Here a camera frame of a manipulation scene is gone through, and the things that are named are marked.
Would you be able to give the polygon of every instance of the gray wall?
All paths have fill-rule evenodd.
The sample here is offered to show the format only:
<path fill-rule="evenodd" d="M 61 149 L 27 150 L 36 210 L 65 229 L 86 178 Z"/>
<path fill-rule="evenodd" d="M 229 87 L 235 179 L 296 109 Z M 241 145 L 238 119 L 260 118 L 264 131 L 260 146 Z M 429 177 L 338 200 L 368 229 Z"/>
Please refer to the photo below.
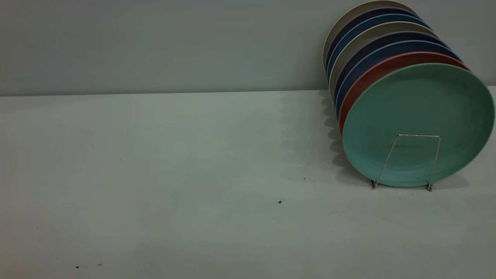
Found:
<path fill-rule="evenodd" d="M 325 88 L 323 40 L 361 0 L 0 0 L 0 95 Z M 488 0 L 405 0 L 496 83 Z"/>

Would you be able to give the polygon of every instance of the green plate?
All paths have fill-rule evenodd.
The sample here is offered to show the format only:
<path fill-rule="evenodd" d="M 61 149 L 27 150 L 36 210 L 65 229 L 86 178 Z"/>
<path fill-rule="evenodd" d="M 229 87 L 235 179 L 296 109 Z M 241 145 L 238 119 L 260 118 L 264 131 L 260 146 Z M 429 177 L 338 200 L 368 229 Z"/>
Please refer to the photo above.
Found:
<path fill-rule="evenodd" d="M 398 134 L 439 135 L 432 182 L 472 161 L 489 139 L 495 120 L 487 87 L 462 68 L 438 63 L 396 70 L 355 101 L 344 124 L 343 145 L 351 164 L 377 180 Z M 427 184 L 437 138 L 399 137 L 380 183 L 397 187 Z"/>

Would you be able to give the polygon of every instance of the plate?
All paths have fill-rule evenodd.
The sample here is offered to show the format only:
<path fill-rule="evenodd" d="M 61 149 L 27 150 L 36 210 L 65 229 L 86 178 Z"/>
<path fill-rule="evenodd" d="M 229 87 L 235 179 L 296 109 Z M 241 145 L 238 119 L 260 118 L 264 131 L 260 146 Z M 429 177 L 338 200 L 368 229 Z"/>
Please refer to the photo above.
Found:
<path fill-rule="evenodd" d="M 436 36 L 434 32 L 428 29 L 427 27 L 412 22 L 395 21 L 395 22 L 379 24 L 377 26 L 370 28 L 369 30 L 362 32 L 360 35 L 355 37 L 348 45 L 346 45 L 343 51 L 340 53 L 338 59 L 336 59 L 336 65 L 339 60 L 347 61 L 346 57 L 348 58 L 351 57 L 361 47 L 373 41 L 374 39 L 387 35 L 389 33 L 400 32 L 400 31 L 417 31 Z M 328 84 L 328 85 L 329 85 L 329 93 L 331 96 L 331 100 L 332 103 L 334 104 L 335 84 Z"/>
<path fill-rule="evenodd" d="M 370 54 L 371 52 L 380 49 L 381 47 L 387 46 L 392 43 L 396 42 L 401 42 L 401 41 L 409 41 L 409 40 L 422 40 L 422 41 L 427 41 L 427 42 L 433 42 L 437 43 L 440 45 L 443 45 L 448 48 L 447 45 L 445 45 L 439 38 L 429 35 L 426 33 L 422 32 L 395 32 L 391 34 L 387 34 L 384 36 L 381 36 L 370 43 L 364 45 L 361 49 L 359 49 L 351 58 L 346 62 L 346 64 L 343 66 L 343 68 L 339 69 L 338 65 L 335 65 L 334 67 L 336 69 L 333 69 L 332 74 L 334 75 L 334 94 L 338 92 L 339 86 L 343 83 L 344 78 L 346 75 L 350 72 L 350 70 L 360 61 L 362 60 L 365 56 Z"/>
<path fill-rule="evenodd" d="M 397 21 L 413 22 L 429 28 L 429 26 L 427 26 L 425 22 L 423 22 L 421 19 L 418 19 L 417 17 L 413 17 L 405 14 L 398 14 L 398 13 L 383 14 L 369 18 L 361 22 L 357 26 L 353 27 L 350 31 L 348 31 L 348 33 L 346 33 L 343 36 L 343 38 L 339 40 L 339 42 L 336 44 L 336 47 L 332 50 L 332 53 L 329 56 L 329 61 L 327 62 L 327 70 L 326 70 L 327 82 L 329 83 L 329 76 L 331 74 L 332 68 L 334 67 L 334 62 L 336 62 L 338 55 L 341 53 L 341 51 L 349 42 L 351 42 L 356 36 L 358 36 L 360 33 L 366 31 L 369 28 L 372 28 L 382 23 L 397 22 Z"/>
<path fill-rule="evenodd" d="M 401 8 L 392 8 L 392 7 L 386 7 L 386 8 L 377 8 L 377 9 L 372 9 L 369 11 L 366 11 L 357 17 L 353 18 L 348 24 L 346 24 L 334 37 L 332 40 L 329 49 L 327 50 L 327 56 L 325 57 L 324 64 L 327 65 L 327 62 L 329 61 L 329 57 L 332 53 L 332 50 L 336 47 L 336 44 L 343 38 L 343 36 L 348 33 L 353 27 L 357 26 L 358 24 L 366 21 L 367 19 L 373 18 L 375 16 L 379 15 L 384 15 L 384 14 L 405 14 L 409 16 L 413 16 L 418 18 L 418 16 L 408 10 L 401 9 Z"/>
<path fill-rule="evenodd" d="M 367 56 L 365 56 L 362 60 L 360 60 L 344 78 L 343 83 L 339 87 L 339 90 L 337 91 L 336 94 L 336 101 L 334 105 L 334 108 L 336 109 L 336 117 L 339 117 L 339 111 L 341 109 L 341 104 L 343 103 L 343 99 L 346 95 L 346 92 L 348 92 L 348 90 L 353 85 L 353 83 L 355 83 L 355 81 L 361 75 L 363 75 L 368 69 L 370 69 L 375 64 L 384 61 L 390 57 L 402 53 L 417 52 L 417 51 L 441 53 L 453 57 L 461 62 L 461 59 L 456 54 L 454 54 L 449 48 L 437 43 L 432 43 L 427 41 L 420 41 L 420 40 L 401 41 L 377 49 L 371 52 L 370 54 L 368 54 Z"/>
<path fill-rule="evenodd" d="M 398 134 L 439 135 L 435 183 L 477 156 L 494 120 L 493 98 L 471 72 L 447 64 L 417 64 L 389 73 L 360 95 L 346 118 L 343 146 L 351 164 L 376 180 Z M 436 138 L 399 138 L 380 183 L 425 185 L 436 148 Z"/>
<path fill-rule="evenodd" d="M 469 70 L 465 64 L 452 58 L 448 55 L 434 53 L 434 52 L 409 52 L 393 56 L 388 58 L 368 69 L 363 75 L 361 75 L 355 83 L 350 87 L 350 90 L 346 93 L 343 103 L 341 104 L 341 109 L 339 111 L 339 132 L 343 136 L 343 127 L 350 111 L 351 107 L 357 100 L 357 98 L 365 91 L 369 86 L 376 82 L 381 77 L 393 72 L 397 69 L 401 69 L 407 66 L 422 64 L 422 63 L 444 63 L 454 65 L 460 68 Z"/>
<path fill-rule="evenodd" d="M 414 14 L 416 14 L 410 7 L 407 5 L 404 5 L 402 3 L 398 3 L 395 1 L 371 1 L 367 3 L 363 3 L 359 6 L 354 7 L 353 9 L 349 10 L 344 14 L 341 18 L 338 19 L 338 21 L 332 26 L 331 30 L 329 30 L 329 33 L 327 34 L 327 38 L 325 39 L 324 42 L 324 47 L 322 49 L 322 63 L 324 66 L 324 70 L 327 66 L 327 63 L 325 61 L 325 58 L 327 57 L 327 52 L 329 51 L 329 46 L 336 37 L 337 33 L 339 33 L 339 30 L 341 30 L 348 22 L 350 22 L 353 18 L 358 16 L 361 13 L 364 13 L 368 10 L 375 9 L 375 8 L 382 8 L 382 7 L 396 7 L 396 8 L 401 8 L 408 10 Z"/>

